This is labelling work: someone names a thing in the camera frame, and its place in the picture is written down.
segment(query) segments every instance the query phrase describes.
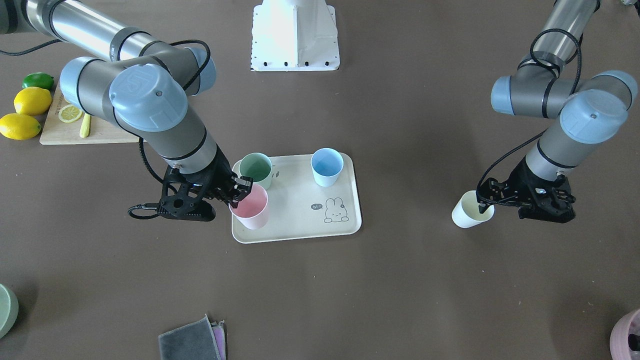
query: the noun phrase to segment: green cup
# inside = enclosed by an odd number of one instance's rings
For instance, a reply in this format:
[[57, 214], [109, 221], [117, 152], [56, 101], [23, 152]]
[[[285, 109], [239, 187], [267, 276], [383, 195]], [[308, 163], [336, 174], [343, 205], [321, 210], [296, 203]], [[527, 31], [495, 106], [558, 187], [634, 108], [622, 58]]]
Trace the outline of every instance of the green cup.
[[238, 168], [241, 176], [253, 178], [253, 183], [262, 186], [265, 190], [271, 186], [273, 164], [269, 156], [261, 152], [252, 152], [240, 161]]
[[13, 291], [0, 284], [0, 338], [9, 332], [18, 317], [18, 299]]

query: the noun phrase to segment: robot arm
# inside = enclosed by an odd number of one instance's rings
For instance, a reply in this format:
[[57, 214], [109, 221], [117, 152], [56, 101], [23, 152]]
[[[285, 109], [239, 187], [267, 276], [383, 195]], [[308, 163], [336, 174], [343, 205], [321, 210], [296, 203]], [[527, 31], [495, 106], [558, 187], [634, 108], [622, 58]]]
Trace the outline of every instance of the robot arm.
[[[599, 6], [599, 0], [556, 1], [516, 74], [494, 84], [492, 106], [497, 112], [556, 121], [506, 181], [481, 179], [480, 213], [499, 204], [519, 207], [520, 218], [564, 223], [575, 217], [566, 175], [616, 134], [638, 93], [634, 78], [622, 71], [603, 72], [579, 83], [578, 38]], [[559, 79], [576, 54], [575, 81]]]
[[60, 87], [68, 102], [145, 139], [167, 162], [160, 201], [138, 209], [209, 221], [215, 211], [204, 199], [235, 207], [249, 194], [252, 180], [231, 171], [187, 102], [215, 81], [208, 47], [177, 49], [76, 0], [4, 0], [1, 17], [8, 21], [0, 34], [35, 30], [99, 57], [69, 62]]

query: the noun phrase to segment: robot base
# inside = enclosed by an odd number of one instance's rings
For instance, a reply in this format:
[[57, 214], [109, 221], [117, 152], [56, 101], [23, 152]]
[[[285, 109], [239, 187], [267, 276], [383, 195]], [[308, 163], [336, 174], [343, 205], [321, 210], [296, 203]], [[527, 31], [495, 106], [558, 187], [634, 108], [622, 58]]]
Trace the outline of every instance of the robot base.
[[254, 71], [340, 67], [335, 8], [324, 0], [264, 0], [253, 9], [252, 35]]

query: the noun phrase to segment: blue cup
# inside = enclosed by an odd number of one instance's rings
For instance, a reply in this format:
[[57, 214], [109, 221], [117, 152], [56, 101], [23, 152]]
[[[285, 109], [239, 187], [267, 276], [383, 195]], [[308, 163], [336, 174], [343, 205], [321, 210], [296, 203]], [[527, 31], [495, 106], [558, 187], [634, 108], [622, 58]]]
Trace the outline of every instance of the blue cup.
[[335, 184], [344, 167], [344, 159], [336, 150], [325, 147], [314, 152], [311, 157], [311, 169], [316, 184], [329, 187]]

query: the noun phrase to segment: cartoon rabbit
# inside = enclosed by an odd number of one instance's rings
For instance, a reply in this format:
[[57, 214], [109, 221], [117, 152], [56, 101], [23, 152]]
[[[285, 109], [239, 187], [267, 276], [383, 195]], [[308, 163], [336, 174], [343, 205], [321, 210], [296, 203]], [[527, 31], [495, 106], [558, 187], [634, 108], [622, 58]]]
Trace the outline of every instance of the cartoon rabbit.
[[339, 197], [336, 197], [335, 199], [327, 199], [326, 211], [324, 212], [324, 222], [328, 224], [330, 222], [342, 221], [349, 221], [347, 209], [344, 207], [342, 199]]

